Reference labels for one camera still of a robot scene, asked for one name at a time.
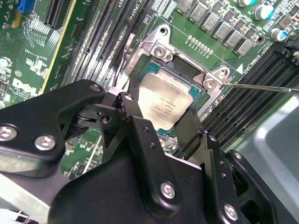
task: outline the capacitor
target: capacitor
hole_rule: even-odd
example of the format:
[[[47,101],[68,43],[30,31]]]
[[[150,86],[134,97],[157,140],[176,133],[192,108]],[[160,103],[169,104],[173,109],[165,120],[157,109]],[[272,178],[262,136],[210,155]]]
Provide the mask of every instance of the capacitor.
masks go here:
[[[278,42],[282,42],[288,37],[288,33],[278,28],[274,28],[270,32],[270,37]]]
[[[268,20],[274,13],[273,6],[259,5],[254,10],[254,17],[257,20]]]
[[[0,110],[3,109],[4,107],[5,107],[4,102],[0,100]]]
[[[251,6],[256,3],[257,0],[238,0],[239,6]]]

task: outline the silver screw head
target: silver screw head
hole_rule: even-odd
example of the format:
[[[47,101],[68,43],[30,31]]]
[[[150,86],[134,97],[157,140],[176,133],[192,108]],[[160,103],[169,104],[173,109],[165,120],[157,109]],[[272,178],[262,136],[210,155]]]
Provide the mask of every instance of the silver screw head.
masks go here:
[[[159,138],[159,142],[161,144],[161,147],[165,147],[165,141],[161,138]]]
[[[99,92],[101,90],[97,85],[91,85],[90,88],[97,92]]]
[[[171,186],[169,183],[163,182],[161,184],[161,192],[168,199],[173,199],[176,196],[176,191],[174,187]]]
[[[131,96],[128,95],[128,94],[125,95],[125,98],[128,99],[128,100],[133,100],[133,97],[131,97]]]
[[[238,220],[238,214],[237,214],[236,210],[234,209],[234,207],[231,206],[230,204],[224,205],[224,211],[225,211],[225,214],[227,215],[227,217],[230,218],[231,220],[233,220],[233,221]]]
[[[213,140],[213,141],[217,141],[217,139],[212,135],[210,135],[210,139]]]
[[[54,147],[56,145],[56,142],[55,142],[55,140],[52,137],[46,136],[46,135],[42,135],[42,136],[38,137],[34,141],[34,145],[39,150],[49,151],[49,150],[54,149]]]
[[[10,126],[0,126],[0,141],[10,141],[17,136],[18,132]]]
[[[241,157],[241,155],[240,154],[238,154],[238,153],[234,153],[234,155],[235,155],[235,157],[237,157],[237,159],[242,159],[242,157]]]
[[[163,58],[165,56],[165,54],[166,54],[166,49],[163,47],[158,46],[154,50],[154,55],[157,58]]]
[[[164,51],[162,49],[157,50],[157,56],[161,57],[164,54]]]
[[[211,89],[211,88],[213,88],[213,86],[214,86],[214,83],[213,83],[213,82],[208,82],[208,83],[207,83],[207,87],[208,87],[208,88]]]

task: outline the dimm slot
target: dimm slot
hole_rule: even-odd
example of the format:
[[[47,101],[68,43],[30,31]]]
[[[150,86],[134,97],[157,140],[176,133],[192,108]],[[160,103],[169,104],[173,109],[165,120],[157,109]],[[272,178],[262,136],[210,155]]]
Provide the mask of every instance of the dimm slot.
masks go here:
[[[299,82],[299,76],[296,76],[286,87],[292,88]],[[269,102],[260,110],[257,110],[256,114],[252,114],[250,120],[245,124],[245,126],[250,127],[254,125],[260,117],[262,117],[268,110],[273,107],[274,104],[278,103],[278,101],[285,95],[284,93],[272,93],[274,96]],[[242,129],[236,131],[233,136],[227,137],[226,141],[222,143],[222,148],[225,149],[229,147],[237,138],[243,135]]]
[[[106,45],[108,43],[108,40],[111,38],[111,35],[114,33],[115,27],[117,25],[120,19],[120,16],[124,13],[123,11],[125,10],[125,6],[127,5],[128,0],[123,0],[121,1],[121,7],[116,15],[115,18],[113,18],[113,20],[110,21],[108,27],[104,28],[104,30],[107,30],[107,32],[102,33],[102,36],[100,38],[100,45],[99,43],[92,46],[92,48],[96,48],[95,53],[92,56],[92,60],[95,61],[96,58],[98,58],[99,55],[101,55],[103,53],[103,51],[106,48]],[[96,63],[90,63],[87,67],[85,67],[84,70],[82,70],[80,72],[80,78],[78,78],[78,80],[80,80],[82,78],[82,76],[84,76],[84,79],[90,79],[92,76],[92,73],[95,71],[96,67],[98,66],[98,62]]]
[[[128,17],[130,16],[130,14],[131,14],[131,12],[133,10],[133,7],[134,7],[134,5],[136,4],[137,1],[138,0],[130,1],[129,4],[126,5],[125,12],[123,13],[123,15],[121,17],[121,19],[120,19],[120,21],[119,21],[119,23],[118,23],[118,25],[117,25],[117,27],[115,29],[115,32],[113,33],[113,36],[112,36],[111,40],[110,41],[107,40],[107,43],[106,43],[106,44],[108,44],[107,49],[110,48],[110,43],[112,41],[114,41],[114,39],[116,38],[116,36],[118,37],[120,29],[121,30],[124,29],[124,25],[125,25]],[[103,51],[101,52],[101,54],[97,55],[98,64],[96,66],[98,67],[98,69],[93,69],[92,70],[92,74],[90,75],[90,78],[89,78],[90,80],[96,81],[97,77],[99,76],[99,74],[101,72],[102,66],[104,65],[105,60],[106,60],[105,56],[102,56]]]
[[[240,80],[242,84],[253,84],[254,81],[261,76],[261,74],[275,61],[278,56],[274,52],[267,52],[262,60],[256,67],[253,67],[249,73],[247,73]],[[213,112],[204,120],[203,124],[208,124],[208,128],[212,128],[215,123],[222,117],[222,114],[228,110],[237,99],[242,96],[246,89],[233,88],[223,99],[221,104],[217,106]]]
[[[85,57],[85,52],[93,40],[94,34],[103,19],[109,2],[110,0],[97,0],[94,2],[94,7],[92,7],[94,10],[89,14],[89,18],[87,19],[87,28],[81,35],[75,47],[70,59],[70,65],[66,72],[68,75],[64,77],[61,86],[72,83],[75,76],[78,74],[78,70],[83,62],[83,57]]]
[[[299,68],[272,48],[260,60],[260,63],[242,78],[245,82],[240,83],[286,87],[293,87],[298,83]],[[248,89],[235,89],[229,94],[231,93],[233,94],[229,98],[225,98],[227,100],[222,101],[224,104],[221,103],[221,107],[216,107],[210,114],[212,116],[203,122],[204,128],[219,140],[222,149],[244,134],[244,131],[254,125],[275,102],[284,96],[277,92]]]
[[[135,14],[131,14],[131,17],[125,17],[127,19],[124,19],[126,22],[125,27],[123,28],[123,24],[119,24],[118,27],[116,28],[115,36],[110,40],[109,45],[107,47],[107,50],[103,54],[102,58],[103,60],[109,59],[108,62],[108,69],[105,72],[104,76],[102,79],[104,80],[103,85],[108,85],[113,78],[112,76],[107,77],[109,74],[109,69],[111,68],[111,65],[113,64],[114,60],[116,59],[116,55],[119,54],[119,52],[122,49],[122,46],[124,45],[125,41],[127,40],[129,34],[131,33],[131,30],[133,29],[133,26],[135,25],[137,18],[139,17],[140,13],[143,10],[143,6],[146,3],[146,0],[140,2],[140,0],[136,1],[135,6],[139,4],[138,9],[135,11]],[[99,72],[94,73],[92,76],[92,80],[96,80],[99,77]]]
[[[287,81],[287,79],[289,79],[289,76],[283,76],[281,78],[281,80],[276,79],[276,81],[274,81],[271,85],[273,86],[280,86],[282,85],[285,81]],[[225,126],[222,126],[221,130],[219,128],[219,130],[217,130],[217,128],[215,128],[215,130],[217,130],[215,132],[216,135],[219,135],[219,133],[221,133],[221,138],[220,141],[223,141],[225,139],[225,137],[228,135],[228,133],[230,132],[230,130],[232,130],[233,128],[236,128],[237,125],[240,125],[242,123],[242,120],[246,117],[246,115],[248,114],[252,114],[253,108],[258,108],[260,105],[264,104],[266,101],[268,101],[268,97],[272,94],[272,92],[270,91],[256,91],[255,96],[253,97],[250,95],[250,98],[247,100],[247,104],[242,104],[241,108],[239,110],[238,113],[235,114],[234,117],[236,117],[237,119],[232,122],[232,124],[227,124]]]
[[[89,46],[88,50],[86,51],[84,60],[80,66],[80,69],[77,71],[77,75],[75,76],[75,79],[73,80],[73,82],[75,80],[82,79],[82,76],[84,75],[86,68],[87,68],[87,66],[89,66],[90,61],[93,57],[94,50],[96,49],[102,36],[104,35],[104,31],[108,29],[109,22],[111,21],[111,17],[114,13],[117,2],[118,2],[118,0],[112,0],[112,2],[110,2],[109,6],[108,6],[108,10],[105,13],[104,20],[102,20],[102,22],[98,26],[96,34],[93,36],[92,41],[90,42],[90,46]]]
[[[261,80],[257,82],[257,85],[269,85],[269,82],[274,79],[274,77],[277,75],[278,72],[281,71],[281,69],[284,68],[285,59],[281,59],[279,63],[275,64],[270,70],[265,71],[265,73],[270,74],[269,76],[261,76]],[[259,93],[259,91],[256,90],[246,90],[246,93],[243,94],[243,97],[238,102],[238,106],[233,107],[231,110],[226,110],[222,116],[225,117],[234,117],[236,114],[239,113],[249,102],[250,100]],[[218,134],[218,132],[223,128],[224,123],[226,123],[226,120],[222,120],[220,122],[217,122],[216,125],[213,127],[215,130],[215,134]]]

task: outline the expansion slot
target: expansion slot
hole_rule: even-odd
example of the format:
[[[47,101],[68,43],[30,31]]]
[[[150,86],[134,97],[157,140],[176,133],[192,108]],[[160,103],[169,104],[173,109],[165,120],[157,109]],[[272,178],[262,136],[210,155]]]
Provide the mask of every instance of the expansion slot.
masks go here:
[[[294,87],[299,68],[272,47],[240,83]],[[222,149],[251,128],[268,109],[283,97],[281,93],[232,89],[203,125],[219,141]]]
[[[116,12],[114,12],[114,14],[116,15],[115,17],[113,17],[112,19],[110,19],[110,21],[108,20],[108,24],[107,27],[102,27],[99,30],[99,39],[96,39],[92,46],[90,47],[90,57],[88,59],[88,66],[84,67],[84,69],[81,70],[80,72],[80,77],[77,80],[80,80],[83,76],[85,79],[90,79],[90,77],[92,76],[92,73],[94,72],[94,70],[96,69],[97,65],[98,65],[98,60],[97,58],[99,56],[102,55],[102,53],[104,52],[109,39],[111,38],[112,34],[114,33],[115,27],[117,23],[121,22],[121,15],[122,14],[126,14],[128,13],[127,10],[127,2],[128,0],[124,0],[119,2],[119,7],[116,10]]]
[[[118,0],[112,0],[110,2],[102,22],[98,25],[96,34],[92,36],[92,41],[90,42],[89,47],[84,51],[85,56],[83,56],[82,64],[80,65],[79,70],[77,71],[76,75],[69,80],[69,83],[80,80],[85,72],[86,67],[90,65],[91,57],[96,49],[96,46],[99,44],[101,37],[103,36],[104,30],[109,28],[109,21],[111,20],[117,1]]]
[[[134,5],[136,5],[137,1],[138,0],[129,2],[129,4],[126,7],[126,10],[125,10],[124,14],[122,15],[122,17],[120,19],[119,24],[117,25],[117,27],[116,27],[116,29],[113,33],[113,36],[111,37],[111,40],[109,42],[107,40],[106,44],[108,44],[108,46],[106,48],[105,53],[104,53],[104,51],[102,51],[101,54],[97,55],[96,69],[92,70],[92,73],[89,77],[91,80],[95,81],[97,79],[97,77],[99,76],[99,74],[102,70],[102,66],[104,65],[105,61],[107,60],[106,52],[111,49],[111,43],[116,42],[116,39],[119,37],[121,31],[122,32],[127,31],[127,27],[125,27],[125,23],[126,23],[127,19],[129,18],[129,16],[132,14],[133,7],[134,7]]]
[[[45,24],[53,29],[62,27],[71,0],[52,0],[46,14]]]
[[[90,17],[87,20],[87,28],[80,37],[80,41],[77,43],[77,46],[71,56],[70,65],[66,71],[64,79],[62,80],[61,86],[69,84],[72,80],[75,80],[76,75],[81,67],[85,53],[90,46],[94,34],[97,30],[98,24],[104,17],[105,11],[110,0],[96,0],[94,3],[94,11],[90,13]]]
[[[101,79],[102,85],[106,86],[112,79],[112,76],[107,77],[109,74],[109,69],[111,68],[111,64],[114,62],[116,56],[119,54],[124,42],[128,38],[133,26],[135,25],[138,16],[140,15],[144,4],[146,3],[145,0],[140,1],[137,0],[134,5],[132,6],[132,10],[128,10],[129,14],[125,15],[122,18],[122,23],[119,23],[115,33],[110,40],[106,51],[102,56],[102,60],[105,61],[104,63],[104,71],[99,72],[98,70],[92,76],[92,80]]]

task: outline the pcie slot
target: pcie slot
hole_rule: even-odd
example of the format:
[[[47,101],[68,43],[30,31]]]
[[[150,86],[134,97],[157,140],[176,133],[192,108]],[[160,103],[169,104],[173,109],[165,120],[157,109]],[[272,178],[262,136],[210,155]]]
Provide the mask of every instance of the pcie slot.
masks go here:
[[[95,32],[99,28],[99,24],[105,15],[109,2],[110,0],[95,1],[94,7],[92,7],[94,11],[90,13],[89,19],[87,20],[87,29],[81,35],[80,40],[76,45],[70,59],[70,65],[66,71],[67,76],[64,77],[61,86],[72,83],[75,80]]]
[[[122,5],[121,8],[119,9],[117,15],[115,18],[113,18],[112,20],[110,20],[110,23],[108,24],[108,27],[104,27],[101,30],[101,38],[98,40],[95,40],[93,43],[93,46],[91,46],[91,50],[94,50],[96,48],[96,50],[94,51],[94,54],[92,55],[91,61],[92,63],[89,63],[88,67],[85,68],[85,70],[82,70],[81,76],[84,75],[85,79],[90,79],[93,72],[96,70],[100,70],[101,68],[99,68],[99,60],[98,58],[102,55],[102,53],[104,52],[109,39],[111,38],[111,35],[114,34],[114,30],[117,24],[121,23],[122,18],[120,19],[120,16],[122,14],[128,14],[128,7],[127,7],[127,2],[128,0],[124,0],[121,1]]]
[[[91,75],[91,80],[95,81],[100,72],[101,72],[101,68],[104,65],[105,61],[107,60],[108,56],[111,54],[111,51],[114,47],[116,47],[116,42],[119,40],[121,33],[129,33],[131,31],[131,29],[129,29],[128,27],[128,23],[132,22],[130,21],[130,15],[132,14],[132,11],[134,9],[134,6],[138,3],[140,4],[140,9],[142,9],[143,4],[139,3],[140,0],[135,0],[135,1],[130,1],[130,3],[128,4],[128,6],[126,7],[125,13],[123,14],[123,16],[120,19],[120,22],[118,23],[112,38],[109,40],[109,42],[107,42],[107,47],[105,49],[105,52],[102,51],[101,54],[99,54],[97,56],[97,61],[98,63],[101,64],[100,69],[97,70],[93,70],[93,73]],[[140,13],[140,10],[135,14],[135,17],[138,16],[138,14]]]
[[[299,76],[297,75],[289,84],[284,86],[292,88],[299,82]],[[261,109],[257,108],[257,113],[251,114],[249,120],[244,127],[250,127],[256,123],[256,120],[264,115],[274,104],[276,104],[285,94],[284,93],[272,93],[269,97],[269,101],[267,101],[266,105],[264,105]],[[243,135],[244,129],[236,129],[235,132],[231,133],[230,136],[226,137],[225,142],[221,144],[222,148],[225,149],[230,146],[237,138]]]
[[[266,74],[269,74],[268,76],[261,76],[260,81],[257,80],[257,85],[269,85],[271,80],[274,79],[274,77],[285,67],[285,59],[281,59],[277,64],[275,64],[273,67],[271,67],[268,70],[265,70],[264,72]],[[251,99],[256,96],[259,93],[259,91],[256,90],[245,90],[242,99],[238,102],[238,106],[233,107],[231,110],[226,110],[222,116],[224,117],[234,117],[236,116],[241,110],[243,110],[244,107],[246,107]],[[221,120],[220,122],[215,123],[213,129],[215,130],[215,134],[218,134],[226,123],[226,120]]]
[[[62,27],[71,0],[52,0],[50,2],[45,24],[55,30]]]
[[[273,83],[271,83],[270,85],[273,86],[280,86],[283,83],[285,83],[290,77],[289,76],[283,76],[280,79],[276,79],[276,81],[274,81]],[[234,122],[232,122],[232,124],[227,124],[225,126],[222,126],[222,128],[219,128],[219,130],[217,130],[217,128],[215,128],[217,134],[216,135],[220,135],[221,133],[221,137],[219,141],[223,141],[225,140],[225,138],[227,137],[227,135],[229,135],[230,130],[238,127],[239,125],[241,125],[245,118],[247,117],[248,114],[252,114],[253,111],[256,112],[256,109],[254,108],[258,108],[261,105],[264,105],[267,101],[268,101],[268,97],[272,94],[273,92],[270,91],[256,91],[256,96],[251,96],[248,99],[248,103],[247,104],[243,104],[241,106],[241,110],[239,110],[239,112],[237,114],[235,114],[234,116],[237,118]]]
[[[262,60],[261,63],[256,67],[252,68],[252,70],[243,76],[243,78],[240,80],[240,83],[242,84],[254,84],[254,82],[264,73],[264,71],[271,66],[273,61],[277,59],[278,56],[272,51],[268,52]],[[232,105],[238,100],[239,97],[241,97],[246,89],[232,89],[230,93],[224,98],[224,100],[221,102],[219,106],[217,106],[212,114],[210,114],[203,124],[207,124],[205,128],[212,128],[214,124],[218,122],[218,120],[222,117],[222,114],[230,109]]]

